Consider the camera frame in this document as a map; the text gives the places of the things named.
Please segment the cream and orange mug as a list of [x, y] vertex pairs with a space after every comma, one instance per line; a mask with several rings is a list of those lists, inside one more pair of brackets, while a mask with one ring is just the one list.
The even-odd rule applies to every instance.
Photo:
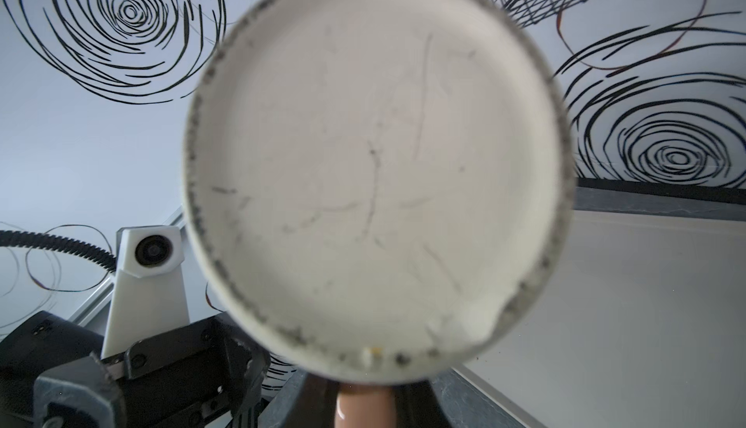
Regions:
[[563, 98], [489, 0], [261, 0], [190, 105], [183, 206], [233, 320], [306, 371], [287, 426], [445, 427], [431, 377], [549, 282], [572, 216]]

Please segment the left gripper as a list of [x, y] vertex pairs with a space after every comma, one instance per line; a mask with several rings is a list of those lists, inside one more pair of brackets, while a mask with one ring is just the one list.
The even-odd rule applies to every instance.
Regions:
[[4, 427], [258, 424], [269, 353], [220, 313], [126, 346], [39, 311], [1, 343]]

